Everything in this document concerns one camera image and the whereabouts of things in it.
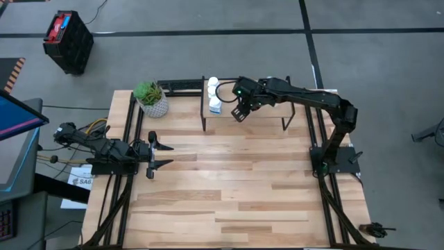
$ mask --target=computer monitor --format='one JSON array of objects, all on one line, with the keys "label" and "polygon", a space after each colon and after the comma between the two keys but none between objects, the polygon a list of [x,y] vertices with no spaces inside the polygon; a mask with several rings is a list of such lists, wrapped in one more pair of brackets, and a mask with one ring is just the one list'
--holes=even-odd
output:
[{"label": "computer monitor", "polygon": [[47,123],[44,115],[0,90],[0,141]]}]

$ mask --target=white bottle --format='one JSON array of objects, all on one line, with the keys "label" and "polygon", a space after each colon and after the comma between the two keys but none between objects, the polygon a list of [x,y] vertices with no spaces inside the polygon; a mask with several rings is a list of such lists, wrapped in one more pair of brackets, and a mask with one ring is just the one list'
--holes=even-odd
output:
[{"label": "white bottle", "polygon": [[216,96],[216,88],[219,85],[219,80],[216,77],[211,77],[208,79],[208,98],[213,98]]},{"label": "white bottle", "polygon": [[221,114],[222,101],[217,97],[212,97],[210,99],[210,112],[214,114]]}]

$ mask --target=white plant pot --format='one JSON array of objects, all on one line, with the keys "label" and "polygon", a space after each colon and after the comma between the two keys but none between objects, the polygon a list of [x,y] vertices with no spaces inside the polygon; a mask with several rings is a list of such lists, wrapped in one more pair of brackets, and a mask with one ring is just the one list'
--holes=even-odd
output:
[{"label": "white plant pot", "polygon": [[160,118],[168,112],[168,101],[163,91],[162,91],[162,98],[152,106],[143,105],[139,101],[139,99],[137,99],[137,102],[142,107],[144,113],[152,118]]}]

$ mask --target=white paper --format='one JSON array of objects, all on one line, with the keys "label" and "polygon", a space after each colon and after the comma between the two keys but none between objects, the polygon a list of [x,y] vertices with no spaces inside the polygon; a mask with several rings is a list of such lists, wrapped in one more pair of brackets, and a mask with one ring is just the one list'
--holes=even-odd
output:
[{"label": "white paper", "polygon": [[[91,190],[93,176],[91,175],[91,165],[82,165],[82,167],[72,167],[69,175],[68,184],[76,185],[81,188]],[[63,209],[86,209],[87,204],[70,201],[68,199],[62,200],[60,208]]]}]

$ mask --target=succulent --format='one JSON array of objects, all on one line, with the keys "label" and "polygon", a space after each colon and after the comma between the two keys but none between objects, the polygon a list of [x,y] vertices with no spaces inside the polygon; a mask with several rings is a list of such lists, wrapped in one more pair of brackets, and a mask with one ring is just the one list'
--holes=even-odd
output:
[{"label": "succulent", "polygon": [[162,98],[162,90],[153,82],[139,83],[133,94],[145,106],[152,106]]}]

